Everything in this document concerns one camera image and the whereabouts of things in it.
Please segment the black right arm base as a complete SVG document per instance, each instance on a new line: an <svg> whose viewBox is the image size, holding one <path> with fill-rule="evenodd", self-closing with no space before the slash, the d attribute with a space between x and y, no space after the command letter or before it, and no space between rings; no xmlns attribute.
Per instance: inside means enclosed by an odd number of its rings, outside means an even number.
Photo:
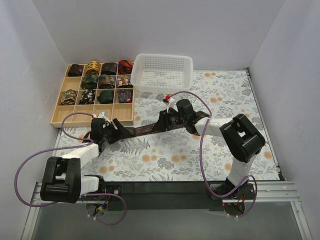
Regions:
<svg viewBox="0 0 320 240"><path fill-rule="evenodd" d="M246 212L245 201L253 200L256 193L254 186L251 183L245 183L244 185L237 188L233 193L229 194L234 188L233 185L222 184L211 184L211 191L206 190L206 195L210 200L218 201L221 203L222 211L227 216L239 217Z"/></svg>

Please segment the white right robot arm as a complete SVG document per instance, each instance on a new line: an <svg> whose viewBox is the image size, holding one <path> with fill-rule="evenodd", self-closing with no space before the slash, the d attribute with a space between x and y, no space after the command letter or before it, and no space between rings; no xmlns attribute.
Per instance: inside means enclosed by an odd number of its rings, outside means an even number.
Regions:
<svg viewBox="0 0 320 240"><path fill-rule="evenodd" d="M161 131L171 131L182 127L188 133L200 136L221 137L224 139L233 156L232 166L225 182L209 192L218 198L237 199L245 192L249 172L256 156L266 144L265 138L244 115L233 118L210 118L195 112L188 99L175 101L167 95L163 102L167 105L161 111L155 127Z"/></svg>

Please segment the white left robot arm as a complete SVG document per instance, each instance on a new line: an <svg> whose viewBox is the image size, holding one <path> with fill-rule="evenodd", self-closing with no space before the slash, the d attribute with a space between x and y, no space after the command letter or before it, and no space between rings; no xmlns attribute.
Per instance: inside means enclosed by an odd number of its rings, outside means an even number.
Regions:
<svg viewBox="0 0 320 240"><path fill-rule="evenodd" d="M113 144L129 135L130 131L117 119L111 122L104 118L94 118L91 131L82 141L83 146L61 157L52 156L47 160L40 198L43 201L76 203L80 197L90 194L95 200L103 199L107 193L103 177L84 175L82 168L100 155L105 143Z"/></svg>

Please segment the brown paisley patterned tie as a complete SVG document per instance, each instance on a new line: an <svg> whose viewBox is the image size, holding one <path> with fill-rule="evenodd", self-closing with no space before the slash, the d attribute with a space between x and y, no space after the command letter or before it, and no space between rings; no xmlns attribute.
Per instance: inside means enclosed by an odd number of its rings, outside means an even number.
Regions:
<svg viewBox="0 0 320 240"><path fill-rule="evenodd" d="M203 119L203 118L209 117L209 114L207 114L207 113L205 113L203 111L197 111L196 114L198 116L200 116L200 120ZM130 131L129 137L127 137L125 139L129 139L129 138L133 138L133 137L139 137L139 136L145 136L145 135L151 135L151 134L157 134L157 133L163 133L163 132L161 132L159 130L155 130L155 124L156 123L152 123L152 124L148 124L148 125L144 125L144 126L140 126L140 127L125 127L126 129L128 129Z"/></svg>

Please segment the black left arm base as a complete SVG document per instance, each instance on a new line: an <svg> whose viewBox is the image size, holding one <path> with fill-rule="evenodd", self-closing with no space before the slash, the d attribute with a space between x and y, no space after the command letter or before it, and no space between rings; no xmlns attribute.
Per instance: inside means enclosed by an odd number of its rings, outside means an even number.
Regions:
<svg viewBox="0 0 320 240"><path fill-rule="evenodd" d="M82 194L80 200L85 203L85 214L91 218L104 218L114 212L124 211L124 204L121 197L119 185L102 185L95 192Z"/></svg>

